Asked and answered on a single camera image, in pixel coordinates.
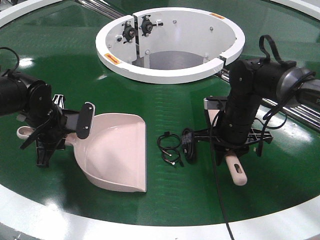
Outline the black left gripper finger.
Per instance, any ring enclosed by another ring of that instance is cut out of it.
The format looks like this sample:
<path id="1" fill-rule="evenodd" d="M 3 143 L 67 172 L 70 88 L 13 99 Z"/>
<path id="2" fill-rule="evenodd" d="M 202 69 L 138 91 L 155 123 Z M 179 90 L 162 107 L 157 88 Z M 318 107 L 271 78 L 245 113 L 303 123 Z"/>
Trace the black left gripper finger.
<path id="1" fill-rule="evenodd" d="M 49 167 L 49 162 L 57 148 L 57 143 L 47 143 L 40 140 L 36 140 L 36 166 L 37 167 Z"/>
<path id="2" fill-rule="evenodd" d="M 81 140 L 90 135 L 92 122 L 95 116 L 95 105 L 91 102 L 85 102 L 78 114 L 75 133 Z"/>

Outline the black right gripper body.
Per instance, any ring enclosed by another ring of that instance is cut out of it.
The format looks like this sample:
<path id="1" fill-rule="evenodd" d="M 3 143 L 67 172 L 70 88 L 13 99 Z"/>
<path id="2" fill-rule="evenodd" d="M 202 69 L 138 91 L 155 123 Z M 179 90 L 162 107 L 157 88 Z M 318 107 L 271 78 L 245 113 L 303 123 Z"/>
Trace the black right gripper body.
<path id="1" fill-rule="evenodd" d="M 249 152 L 250 147 L 246 144 L 234 145 L 224 141 L 218 135 L 214 136 L 214 151 L 215 151 L 215 162 L 220 165 L 225 159 L 225 155 L 228 151 L 235 152 L 237 157 L 241 157 Z"/>

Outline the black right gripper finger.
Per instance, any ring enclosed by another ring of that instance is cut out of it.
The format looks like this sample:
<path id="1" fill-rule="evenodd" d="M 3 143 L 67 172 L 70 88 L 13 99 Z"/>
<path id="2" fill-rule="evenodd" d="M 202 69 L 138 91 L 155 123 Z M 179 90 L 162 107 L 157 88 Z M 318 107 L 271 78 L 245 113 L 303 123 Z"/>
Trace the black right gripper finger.
<path id="1" fill-rule="evenodd" d="M 203 142 L 210 142 L 212 141 L 214 144 L 220 143 L 219 136 L 217 135 L 217 130 L 213 129 L 202 129 L 202 130 L 195 130 L 191 134 L 191 139 L 193 143 L 203 141 Z"/>
<path id="2" fill-rule="evenodd" d="M 258 143 L 260 140 L 270 144 L 273 140 L 273 136 L 269 131 L 263 132 L 262 130 L 251 128 L 247 135 L 247 144 L 252 145 Z"/>

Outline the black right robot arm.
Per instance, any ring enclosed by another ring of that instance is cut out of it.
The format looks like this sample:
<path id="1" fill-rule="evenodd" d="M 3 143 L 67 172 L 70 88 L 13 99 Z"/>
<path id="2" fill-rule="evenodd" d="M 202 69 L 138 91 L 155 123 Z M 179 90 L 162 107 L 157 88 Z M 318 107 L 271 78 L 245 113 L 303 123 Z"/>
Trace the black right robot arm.
<path id="1" fill-rule="evenodd" d="M 212 97 L 219 110 L 206 130 L 196 131 L 196 140 L 211 142 L 215 160 L 220 165 L 228 151 L 237 157 L 248 153 L 257 144 L 262 155 L 264 143 L 273 137 L 268 123 L 283 107 L 307 105 L 320 107 L 320 81 L 315 72 L 297 67 L 295 61 L 272 62 L 266 58 L 238 60 L 229 72 L 230 93 L 227 97 Z M 252 127 L 263 99 L 276 102 L 263 117 L 261 130 Z"/>

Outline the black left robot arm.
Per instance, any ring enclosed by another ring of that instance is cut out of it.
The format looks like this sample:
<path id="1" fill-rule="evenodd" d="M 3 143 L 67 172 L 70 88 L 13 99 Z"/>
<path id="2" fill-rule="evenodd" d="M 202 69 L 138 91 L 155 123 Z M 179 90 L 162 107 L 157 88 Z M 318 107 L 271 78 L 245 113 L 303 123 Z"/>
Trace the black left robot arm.
<path id="1" fill-rule="evenodd" d="M 62 95 L 52 96 L 51 85 L 8 69 L 0 75 L 0 114 L 18 113 L 31 132 L 20 146 L 23 150 L 36 144 L 36 165 L 47 168 L 55 150 L 65 148 L 68 134 L 84 140 L 90 135 L 95 106 L 86 102 L 81 110 L 64 107 Z"/>

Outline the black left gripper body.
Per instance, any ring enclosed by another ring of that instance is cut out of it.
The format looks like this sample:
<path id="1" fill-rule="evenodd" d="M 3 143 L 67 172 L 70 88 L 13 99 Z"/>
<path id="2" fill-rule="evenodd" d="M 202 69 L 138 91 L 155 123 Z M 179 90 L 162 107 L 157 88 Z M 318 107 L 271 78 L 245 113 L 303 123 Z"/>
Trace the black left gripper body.
<path id="1" fill-rule="evenodd" d="M 24 147 L 36 142 L 40 149 L 60 150 L 65 148 L 66 135 L 76 132 L 80 113 L 66 109 L 65 96 L 56 94 L 47 102 L 44 97 L 34 97 L 25 114 L 33 133 L 25 140 Z"/>

